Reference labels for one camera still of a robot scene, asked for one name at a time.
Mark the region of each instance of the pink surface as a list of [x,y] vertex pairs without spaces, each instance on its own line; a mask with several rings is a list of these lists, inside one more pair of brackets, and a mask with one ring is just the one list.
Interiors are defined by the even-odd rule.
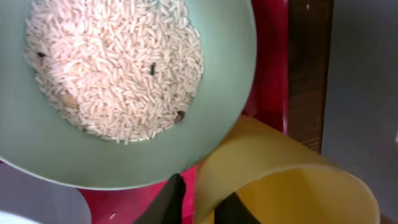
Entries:
[[[257,67],[244,114],[287,134],[287,0],[252,0],[257,27]],[[196,167],[182,175],[187,183],[183,224],[192,223]],[[80,190],[90,206],[93,224],[132,223],[150,204],[163,183],[132,190]]]

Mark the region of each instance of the bowl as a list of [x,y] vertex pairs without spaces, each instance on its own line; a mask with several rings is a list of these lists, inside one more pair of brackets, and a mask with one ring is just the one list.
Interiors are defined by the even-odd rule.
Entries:
[[205,158],[241,113],[256,65],[249,0],[186,0],[205,72],[184,120],[127,146],[83,134],[51,109],[23,58],[30,1],[0,1],[0,160],[58,184],[132,189],[168,179]]

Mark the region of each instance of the rice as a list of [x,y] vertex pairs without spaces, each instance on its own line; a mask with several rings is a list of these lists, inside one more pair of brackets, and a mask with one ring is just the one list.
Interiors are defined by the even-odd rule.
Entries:
[[26,34],[25,57],[49,105],[105,140],[171,128],[203,74],[184,0],[32,1]]

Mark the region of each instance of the yellow plastic container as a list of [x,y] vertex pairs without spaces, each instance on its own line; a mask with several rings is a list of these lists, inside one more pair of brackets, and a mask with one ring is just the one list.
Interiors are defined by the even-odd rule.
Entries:
[[362,180],[247,116],[198,170],[195,223],[213,223],[213,210],[233,192],[261,223],[380,223]]

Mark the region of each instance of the gray surface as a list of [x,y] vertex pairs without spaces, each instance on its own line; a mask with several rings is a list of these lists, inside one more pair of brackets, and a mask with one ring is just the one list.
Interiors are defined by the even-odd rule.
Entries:
[[398,221],[398,1],[335,0],[322,154]]

